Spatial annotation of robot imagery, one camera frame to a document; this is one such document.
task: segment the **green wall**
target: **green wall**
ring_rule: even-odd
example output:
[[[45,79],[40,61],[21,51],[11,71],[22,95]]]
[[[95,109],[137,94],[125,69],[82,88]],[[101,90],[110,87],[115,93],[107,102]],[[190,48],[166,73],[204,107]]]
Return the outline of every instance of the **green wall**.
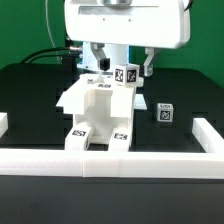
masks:
[[[190,42],[181,49],[161,50],[155,66],[196,69],[224,88],[223,9],[223,0],[195,0]],[[54,40],[63,46],[63,0],[49,0],[49,11]],[[0,68],[49,47],[44,0],[0,1]],[[133,48],[133,61],[143,63],[144,59],[144,49]]]

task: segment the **black and white cube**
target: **black and white cube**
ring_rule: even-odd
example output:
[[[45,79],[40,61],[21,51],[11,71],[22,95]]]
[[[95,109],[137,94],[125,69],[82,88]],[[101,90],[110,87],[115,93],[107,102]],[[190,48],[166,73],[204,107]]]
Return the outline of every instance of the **black and white cube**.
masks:
[[[157,104],[157,121],[172,122],[173,121],[173,105],[166,103]]]
[[[120,85],[135,85],[139,78],[139,65],[115,65],[114,82]]]

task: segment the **black cable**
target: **black cable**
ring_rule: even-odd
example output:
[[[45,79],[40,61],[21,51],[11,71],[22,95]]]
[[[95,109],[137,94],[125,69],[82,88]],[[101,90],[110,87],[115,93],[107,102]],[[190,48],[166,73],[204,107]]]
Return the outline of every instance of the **black cable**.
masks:
[[[40,55],[40,56],[37,56],[35,58],[33,58],[31,61],[29,61],[29,64],[31,64],[32,62],[40,59],[40,58],[50,58],[50,57],[63,57],[63,56],[71,56],[71,57],[74,57],[74,58],[80,58],[79,57],[79,54],[71,54],[71,55],[67,55],[67,54],[48,54],[48,55]]]
[[[33,54],[30,54],[29,56],[24,58],[20,63],[24,64],[29,59],[31,59],[31,58],[39,55],[39,54],[48,53],[48,52],[55,52],[55,51],[68,51],[68,50],[70,50],[69,47],[57,47],[57,48],[49,48],[49,49],[40,50],[40,51],[34,52]]]

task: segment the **white foam barrier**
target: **white foam barrier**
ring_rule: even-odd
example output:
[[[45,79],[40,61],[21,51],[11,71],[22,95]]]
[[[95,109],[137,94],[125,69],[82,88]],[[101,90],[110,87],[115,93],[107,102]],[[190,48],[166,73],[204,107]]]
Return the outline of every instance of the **white foam barrier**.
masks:
[[[0,149],[0,175],[224,179],[224,155]]]
[[[0,138],[8,130],[8,116],[7,113],[0,113]]]
[[[207,153],[224,153],[224,139],[204,118],[195,118],[192,133]]]

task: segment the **black table surface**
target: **black table surface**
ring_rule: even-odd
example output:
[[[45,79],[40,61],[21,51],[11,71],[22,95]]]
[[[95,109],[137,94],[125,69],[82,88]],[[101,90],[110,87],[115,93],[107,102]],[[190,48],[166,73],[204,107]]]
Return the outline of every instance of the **black table surface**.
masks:
[[[72,117],[56,103],[77,77],[60,65],[3,68],[0,112],[9,129],[0,147],[63,150]],[[148,110],[135,111],[132,151],[204,153],[191,133],[195,117],[224,136],[224,90],[202,73],[155,69],[138,92]],[[173,104],[172,123],[156,121],[157,103]],[[223,206],[223,180],[0,176],[1,224],[223,223]]]

